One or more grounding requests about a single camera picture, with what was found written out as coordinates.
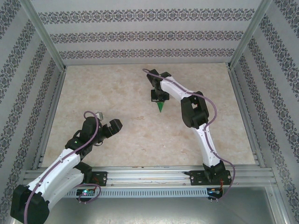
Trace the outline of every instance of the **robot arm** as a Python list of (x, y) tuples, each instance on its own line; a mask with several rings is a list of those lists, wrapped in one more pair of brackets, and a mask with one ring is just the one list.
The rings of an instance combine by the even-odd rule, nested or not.
[[(167, 80), (164, 80), (156, 76), (152, 76), (149, 73), (163, 78), (167, 78)], [(215, 156), (217, 152), (213, 144), (209, 128), (206, 127), (208, 123), (209, 112), (205, 100), (198, 96), (188, 94), (187, 92), (193, 93), (193, 91), (190, 91), (182, 85), (175, 82), (175, 79), (168, 72), (159, 74), (155, 69), (153, 69), (149, 71), (149, 73), (147, 74), (147, 78), (154, 87), (154, 89), (151, 90), (152, 102), (163, 103), (166, 100), (169, 100), (169, 95), (172, 95), (177, 101), (181, 103), (183, 122), (194, 132), (202, 152), (203, 166), (205, 169), (205, 180), (207, 180), (208, 183), (211, 184), (219, 183), (220, 180), (222, 181), (227, 179), (227, 174), (229, 174), (229, 171), (225, 169), (223, 161), (221, 161), (219, 158)], [(203, 96), (202, 92), (200, 91), (196, 93), (198, 95)], [(205, 127), (208, 141), (215, 154), (209, 148), (207, 140), (205, 138)]]
[[(169, 79), (171, 81), (175, 81), (173, 77), (168, 77), (167, 79)], [(186, 110), (188, 110), (188, 108), (187, 108), (188, 106), (192, 106), (189, 103), (190, 98), (196, 98), (195, 96), (186, 93), (186, 92), (193, 92), (193, 91), (190, 91), (190, 90), (184, 88), (186, 91), (182, 92), (182, 90), (180, 90), (176, 85), (174, 85), (171, 82), (165, 81), (165, 80), (161, 81), (161, 89), (164, 92), (167, 92), (170, 95), (172, 95), (178, 102), (181, 102), (182, 111), (183, 110), (186, 111)], [(204, 103), (203, 106), (205, 107), (205, 110), (207, 111), (206, 103)], [(182, 115), (183, 120), (188, 120), (187, 113), (188, 112), (185, 112), (185, 114)], [(200, 125), (198, 128), (191, 127), (191, 129), (192, 129), (193, 133), (195, 134), (195, 136), (198, 140), (199, 147), (201, 149), (201, 153), (202, 153), (202, 156), (203, 156), (203, 163), (206, 166), (211, 167), (211, 166), (217, 165), (220, 162), (220, 160), (211, 152), (211, 150), (210, 150), (210, 148), (207, 144), (207, 141), (206, 141), (206, 138), (205, 138), (205, 135), (204, 135), (204, 127), (205, 126), (206, 126), (206, 123)], [(206, 131), (207, 131), (207, 136), (208, 136), (208, 139), (209, 139), (209, 143), (210, 143), (212, 149), (214, 150), (214, 152), (216, 152), (216, 149), (215, 149), (215, 146), (214, 146), (214, 143), (213, 143), (210, 131), (209, 131), (209, 127), (206, 128)]]
[[(91, 152), (92, 147), (101, 143), (104, 139), (118, 133), (122, 124), (118, 119), (110, 121), (110, 125), (102, 125), (99, 120), (99, 128), (95, 138), (82, 150), (70, 155), (63, 162), (59, 163), (44, 179), (37, 188), (36, 193), (30, 201), (28, 207), (28, 223), (43, 224), (54, 205), (66, 195), (72, 188), (84, 183), (91, 183), (92, 168), (81, 162), (83, 158)], [(25, 203), (39, 183), (40, 179), (58, 161), (66, 155), (84, 145), (94, 135), (96, 130), (95, 117), (87, 117), (83, 123), (82, 130), (77, 131), (73, 138), (65, 145), (65, 149), (60, 156), (53, 162), (38, 178), (30, 182), (27, 186), (19, 185), (13, 192), (11, 205), (11, 217), (24, 223)]]

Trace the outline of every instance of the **marble floor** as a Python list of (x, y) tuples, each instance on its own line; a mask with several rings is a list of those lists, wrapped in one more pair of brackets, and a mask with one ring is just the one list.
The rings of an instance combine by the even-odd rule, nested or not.
[[(81, 129), (88, 110), (103, 112), (102, 124), (114, 118), (123, 124), (118, 134), (84, 158), (90, 166), (201, 165), (197, 140), (182, 121), (180, 103), (171, 97), (160, 113), (150, 100), (152, 87), (142, 68), (167, 71), (184, 87), (203, 92), (217, 106), (210, 131), (219, 155), (234, 164), (255, 163), (224, 63), (124, 64), (68, 67), (43, 166), (49, 166)], [(207, 106), (211, 119), (214, 111)]]

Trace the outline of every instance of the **damask pattern wall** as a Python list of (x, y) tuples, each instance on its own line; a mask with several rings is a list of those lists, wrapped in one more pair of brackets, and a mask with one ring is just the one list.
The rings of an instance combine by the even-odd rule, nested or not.
[(61, 70), (18, 0), (0, 0), (0, 223), (32, 168)]
[(258, 144), (273, 167), (291, 223), (299, 223), (298, 15), (297, 0), (273, 1), (235, 67)]
[(76, 65), (229, 62), (261, 0), (32, 2)]

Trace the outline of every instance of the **green tip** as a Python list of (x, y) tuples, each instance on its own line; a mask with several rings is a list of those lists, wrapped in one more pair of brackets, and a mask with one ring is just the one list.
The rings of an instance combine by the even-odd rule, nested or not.
[(158, 104), (158, 107), (159, 107), (159, 111), (161, 113), (163, 105), (164, 105), (164, 102), (157, 102), (157, 104)]

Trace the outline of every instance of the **aluminum frame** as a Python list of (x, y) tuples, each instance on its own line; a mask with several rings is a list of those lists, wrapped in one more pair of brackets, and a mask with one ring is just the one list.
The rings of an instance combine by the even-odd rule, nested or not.
[[(232, 87), (236, 96), (236, 100), (240, 109), (241, 117), (245, 126), (245, 130), (249, 139), (252, 154), (255, 159), (255, 165), (236, 165), (236, 177), (232, 185), (233, 188), (245, 187), (261, 187), (266, 189), (269, 204), (277, 224), (290, 223), (290, 219), (285, 209), (283, 199), (278, 189), (277, 181), (272, 171), (272, 168), (266, 168), (262, 154), (258, 147), (254, 132), (250, 125), (249, 115), (246, 110), (244, 99), (242, 98), (240, 87), (236, 81), (236, 76), (233, 70), (227, 65), (228, 74), (232, 83)], [(47, 124), (46, 136), (42, 140), (42, 148), (39, 150), (40, 157), (35, 161), (35, 170), (27, 170), (22, 184), (27, 185), (29, 182), (37, 178), (46, 168), (42, 167), (43, 156), (46, 149), (47, 141), (50, 135), (50, 129), (54, 120), (56, 107), (63, 86), (63, 81), (59, 85), (57, 91), (56, 103), (53, 106), (52, 114)], [(227, 169), (232, 173), (233, 169), (227, 166)], [(153, 189), (158, 192), (151, 197), (161, 197), (164, 192), (177, 192), (175, 196), (194, 197), (206, 196), (207, 188), (219, 187), (219, 185), (208, 186), (191, 186), (190, 177), (184, 172), (190, 170), (204, 170), (202, 166), (156, 166), (156, 167), (94, 167), (93, 171), (106, 171), (107, 185), (103, 187), (103, 197), (122, 197), (121, 195), (131, 192), (127, 197), (144, 197), (138, 195), (138, 191), (149, 193)], [(201, 193), (194, 195), (193, 190), (202, 190)], [(65, 197), (76, 197), (74, 191), (71, 190)]]
[(245, 50), (247, 43), (252, 38), (253, 33), (255, 32), (256, 28), (258, 27), (258, 24), (262, 20), (264, 14), (268, 10), (270, 4), (272, 3), (272, 0), (262, 0), (258, 8), (256, 9), (256, 12), (254, 13), (250, 24), (248, 25), (246, 31), (244, 32), (244, 35), (238, 44), (237, 48), (235, 49), (235, 52), (230, 60), (230, 67), (234, 68), (235, 65), (238, 63), (238, 60), (242, 56), (243, 51)]
[(44, 44), (46, 45), (47, 50), (50, 52), (56, 65), (59, 67), (60, 70), (64, 69), (65, 64), (57, 48), (55, 47), (55, 44), (53, 43), (49, 33), (47, 32), (41, 18), (36, 12), (32, 2), (28, 0), (20, 0), (20, 4), (23, 6), (27, 16), (30, 18), (31, 22), (33, 23), (36, 31), (38, 32)]

